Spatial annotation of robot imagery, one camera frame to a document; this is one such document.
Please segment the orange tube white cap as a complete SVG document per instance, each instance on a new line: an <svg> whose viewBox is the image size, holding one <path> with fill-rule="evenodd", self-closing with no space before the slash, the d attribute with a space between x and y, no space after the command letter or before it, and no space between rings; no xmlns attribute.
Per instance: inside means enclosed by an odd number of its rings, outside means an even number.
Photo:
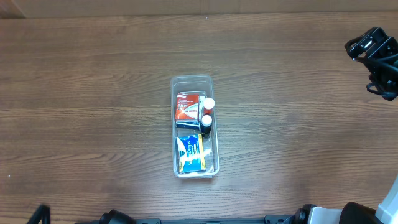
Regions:
<svg viewBox="0 0 398 224"><path fill-rule="evenodd" d="M205 98L203 100L203 114L211 116L213 113L213 109L215 107L215 101L213 98Z"/></svg>

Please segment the dark brown bottle white cap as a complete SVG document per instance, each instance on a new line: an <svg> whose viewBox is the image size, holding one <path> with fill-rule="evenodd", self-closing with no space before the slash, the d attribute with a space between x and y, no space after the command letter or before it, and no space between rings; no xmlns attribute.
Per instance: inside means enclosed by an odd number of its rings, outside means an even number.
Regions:
<svg viewBox="0 0 398 224"><path fill-rule="evenodd" d="M204 115L201 118L200 130L205 138L208 138L210 136L212 123L213 119L210 115Z"/></svg>

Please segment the red white small box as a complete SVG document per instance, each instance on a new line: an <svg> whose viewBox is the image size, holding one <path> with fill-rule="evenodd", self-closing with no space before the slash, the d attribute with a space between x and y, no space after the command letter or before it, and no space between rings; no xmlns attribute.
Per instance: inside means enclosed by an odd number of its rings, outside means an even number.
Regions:
<svg viewBox="0 0 398 224"><path fill-rule="evenodd" d="M176 96L175 120L178 122L198 122L199 94L179 93Z"/></svg>

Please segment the white blue plaster box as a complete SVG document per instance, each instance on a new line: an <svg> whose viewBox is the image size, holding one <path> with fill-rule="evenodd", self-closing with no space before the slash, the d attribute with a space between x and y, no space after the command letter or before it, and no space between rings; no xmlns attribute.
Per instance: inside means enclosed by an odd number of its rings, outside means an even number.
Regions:
<svg viewBox="0 0 398 224"><path fill-rule="evenodd" d="M202 117L203 100L204 99L205 99L205 97L203 95L199 94L199 117L198 117L198 122L189 123L189 122L178 122L178 121L175 120L176 125L199 128L200 127L201 117Z"/></svg>

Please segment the blue yellow VapoDrops box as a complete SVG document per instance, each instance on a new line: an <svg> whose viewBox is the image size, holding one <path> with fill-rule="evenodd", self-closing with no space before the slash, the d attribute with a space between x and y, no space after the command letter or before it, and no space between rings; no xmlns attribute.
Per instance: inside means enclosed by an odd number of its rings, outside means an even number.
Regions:
<svg viewBox="0 0 398 224"><path fill-rule="evenodd" d="M176 137L178 171L182 174L206 170L203 138L201 134Z"/></svg>

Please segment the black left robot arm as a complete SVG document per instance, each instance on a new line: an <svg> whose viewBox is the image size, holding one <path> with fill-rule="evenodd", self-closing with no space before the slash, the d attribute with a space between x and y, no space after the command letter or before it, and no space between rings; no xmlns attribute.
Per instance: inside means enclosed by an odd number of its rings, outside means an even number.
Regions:
<svg viewBox="0 0 398 224"><path fill-rule="evenodd" d="M101 216L99 224L136 224L136 221L129 215L117 210L111 210Z"/></svg>

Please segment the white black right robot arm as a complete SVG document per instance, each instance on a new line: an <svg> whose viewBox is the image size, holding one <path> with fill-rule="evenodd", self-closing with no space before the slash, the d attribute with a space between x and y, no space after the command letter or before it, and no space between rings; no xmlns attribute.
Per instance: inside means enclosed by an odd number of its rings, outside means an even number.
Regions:
<svg viewBox="0 0 398 224"><path fill-rule="evenodd" d="M380 27L373 27L363 35L345 44L349 57L363 64L370 72L366 85L368 92L387 101L397 98L397 41ZM342 209L329 209L304 205L294 215L278 218L282 224L397 224L397 181L395 180L385 199L372 209L356 202L347 203Z"/></svg>

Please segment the clear plastic container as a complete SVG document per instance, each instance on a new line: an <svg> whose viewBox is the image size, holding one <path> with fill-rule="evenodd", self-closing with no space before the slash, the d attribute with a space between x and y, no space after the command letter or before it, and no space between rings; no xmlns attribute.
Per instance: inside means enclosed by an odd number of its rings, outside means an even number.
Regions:
<svg viewBox="0 0 398 224"><path fill-rule="evenodd" d="M209 75L171 79L174 172L179 178L211 178L220 169L213 80Z"/></svg>

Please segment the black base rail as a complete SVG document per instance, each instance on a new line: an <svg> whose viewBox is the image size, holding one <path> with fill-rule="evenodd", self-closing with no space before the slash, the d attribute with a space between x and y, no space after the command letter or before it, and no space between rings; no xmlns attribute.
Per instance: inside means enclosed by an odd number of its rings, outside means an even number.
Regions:
<svg viewBox="0 0 398 224"><path fill-rule="evenodd" d="M135 219L136 224L291 224L293 215L266 215L264 218L221 218L161 220L159 218Z"/></svg>

